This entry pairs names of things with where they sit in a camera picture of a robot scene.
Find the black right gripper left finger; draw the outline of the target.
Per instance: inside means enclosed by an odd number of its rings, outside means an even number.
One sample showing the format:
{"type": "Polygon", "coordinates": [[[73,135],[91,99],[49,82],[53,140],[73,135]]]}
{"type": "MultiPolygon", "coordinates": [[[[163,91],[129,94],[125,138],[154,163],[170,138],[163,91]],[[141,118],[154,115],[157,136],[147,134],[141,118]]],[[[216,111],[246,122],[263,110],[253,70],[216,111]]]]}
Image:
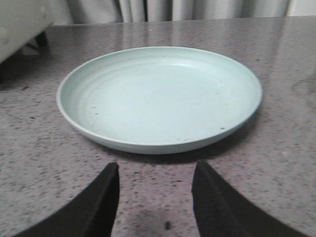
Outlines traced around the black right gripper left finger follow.
{"type": "Polygon", "coordinates": [[[71,202],[17,237],[110,237],[119,204],[119,166],[109,163],[71,202]]]}

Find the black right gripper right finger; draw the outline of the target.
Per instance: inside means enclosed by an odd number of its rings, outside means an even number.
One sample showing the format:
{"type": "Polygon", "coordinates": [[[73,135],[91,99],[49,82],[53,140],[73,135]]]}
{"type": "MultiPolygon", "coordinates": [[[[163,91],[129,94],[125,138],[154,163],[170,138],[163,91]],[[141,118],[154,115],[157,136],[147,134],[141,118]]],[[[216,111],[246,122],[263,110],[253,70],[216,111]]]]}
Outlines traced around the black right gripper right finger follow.
{"type": "Polygon", "coordinates": [[[251,203],[204,160],[197,161],[192,196],[202,237],[304,236],[251,203]]]}

